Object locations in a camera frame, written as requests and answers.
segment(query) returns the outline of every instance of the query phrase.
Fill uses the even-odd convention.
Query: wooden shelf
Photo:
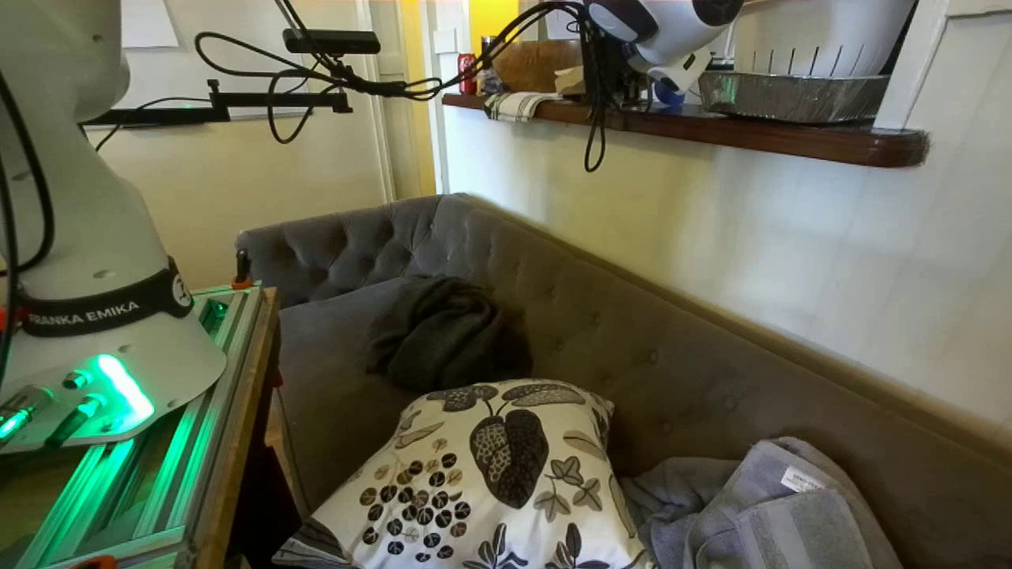
[[[471,93],[443,93],[443,104],[485,111],[485,99]],[[589,123],[593,111],[585,104],[544,101],[536,120]],[[612,115],[606,126],[663,138],[802,155],[868,166],[915,166],[926,158],[929,147],[929,138],[919,129],[796,126],[714,115]]]

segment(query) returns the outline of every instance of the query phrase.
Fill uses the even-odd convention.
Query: sofa armrest
[[[282,306],[334,298],[398,274],[434,274],[439,199],[408,199],[301,220],[251,226],[238,238],[240,265],[254,280],[278,288]]]

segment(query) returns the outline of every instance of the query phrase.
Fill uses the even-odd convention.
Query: metal bowl
[[[707,68],[700,93],[707,111],[780,123],[870,123],[878,115],[890,75],[754,75]]]

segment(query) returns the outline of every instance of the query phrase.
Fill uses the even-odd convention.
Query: white floral pillow
[[[612,401],[554,379],[473,383],[396,435],[274,552],[284,564],[635,564],[606,459]]]

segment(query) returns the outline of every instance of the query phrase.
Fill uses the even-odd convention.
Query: gray sofa
[[[282,413],[301,500],[323,501],[379,448],[410,392],[367,369],[369,322],[398,274],[489,291],[536,375],[617,404],[612,454],[741,459],[793,434],[856,480],[907,564],[1012,564],[1012,459],[877,389],[826,354],[711,314],[471,195],[408,199],[240,238],[282,295]]]

